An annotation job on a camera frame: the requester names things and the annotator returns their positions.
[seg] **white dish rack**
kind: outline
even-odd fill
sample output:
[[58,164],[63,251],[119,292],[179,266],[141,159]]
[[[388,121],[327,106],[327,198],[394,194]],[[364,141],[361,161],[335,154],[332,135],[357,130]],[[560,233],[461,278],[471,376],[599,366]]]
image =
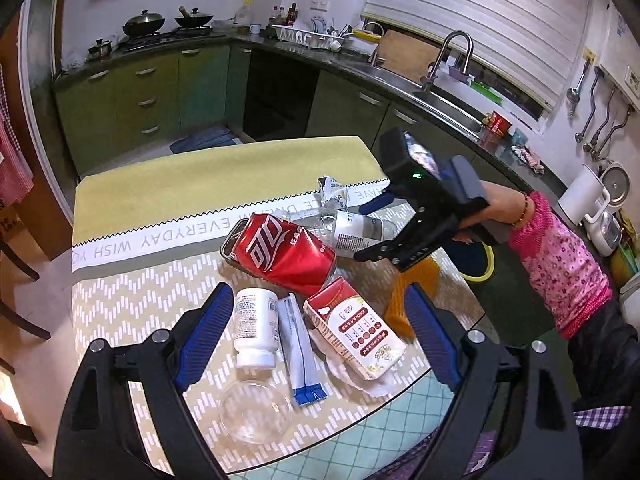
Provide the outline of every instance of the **white dish rack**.
[[276,30],[278,39],[280,41],[289,41],[290,43],[297,43],[307,48],[320,48],[323,50],[330,50],[332,41],[337,41],[342,45],[344,38],[338,36],[331,36],[329,34],[318,34],[316,32],[309,32],[308,30],[299,30],[293,27],[287,27],[286,25],[272,25]]

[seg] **teal grid tablecloth section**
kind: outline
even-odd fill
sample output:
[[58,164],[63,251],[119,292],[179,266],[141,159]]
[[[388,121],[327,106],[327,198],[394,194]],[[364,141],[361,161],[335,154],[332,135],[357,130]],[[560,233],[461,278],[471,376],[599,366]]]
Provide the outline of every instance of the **teal grid tablecloth section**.
[[390,464],[433,431],[449,409],[453,393],[433,372],[348,430],[279,462],[232,480],[364,480]]

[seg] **gas stove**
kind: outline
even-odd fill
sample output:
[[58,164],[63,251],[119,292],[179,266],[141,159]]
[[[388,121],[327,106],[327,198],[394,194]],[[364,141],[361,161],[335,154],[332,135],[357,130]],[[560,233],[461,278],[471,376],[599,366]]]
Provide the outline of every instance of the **gas stove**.
[[139,48],[146,48],[156,44],[171,43],[173,41],[185,40],[187,38],[222,38],[224,32],[216,32],[208,25],[195,28],[174,28],[171,32],[154,32],[138,38],[127,38],[118,44],[118,49],[122,52],[131,52]]

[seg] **table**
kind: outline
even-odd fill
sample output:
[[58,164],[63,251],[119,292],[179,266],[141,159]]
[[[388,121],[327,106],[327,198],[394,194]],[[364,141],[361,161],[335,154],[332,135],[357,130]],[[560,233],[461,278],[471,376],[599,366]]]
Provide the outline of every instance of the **table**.
[[[386,186],[357,137],[212,148],[84,179],[76,191],[72,258],[78,357],[96,337],[117,346],[171,328],[185,310],[200,306],[220,280],[234,291],[266,286],[224,263],[222,238],[253,211],[316,206],[318,178],[326,174],[350,185],[350,206],[367,202]],[[412,213],[400,204],[378,215],[403,222]],[[437,251],[434,259],[440,265],[434,302],[471,328],[482,317],[481,307],[446,254]],[[338,268],[375,309],[384,309],[396,279],[388,262],[358,264],[342,258]],[[290,397],[280,352],[277,361],[270,383]],[[382,398],[372,399],[333,378],[321,358],[316,366],[329,397],[296,407],[281,442],[249,446],[232,441],[216,407],[237,377],[230,322],[203,378],[185,400],[222,467],[236,473],[232,478],[364,478],[430,433],[452,397],[430,373],[417,343],[394,370],[394,390]],[[132,384],[130,390],[150,460],[169,471],[142,386]]]

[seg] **pink floral sleeve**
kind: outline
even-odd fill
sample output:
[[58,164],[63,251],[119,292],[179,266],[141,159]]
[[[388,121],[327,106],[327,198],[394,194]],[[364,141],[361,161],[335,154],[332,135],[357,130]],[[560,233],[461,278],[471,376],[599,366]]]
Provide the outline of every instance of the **pink floral sleeve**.
[[580,238],[551,211],[546,198],[534,192],[533,218],[511,233],[533,289],[554,315],[565,339],[572,336],[612,296],[609,280]]

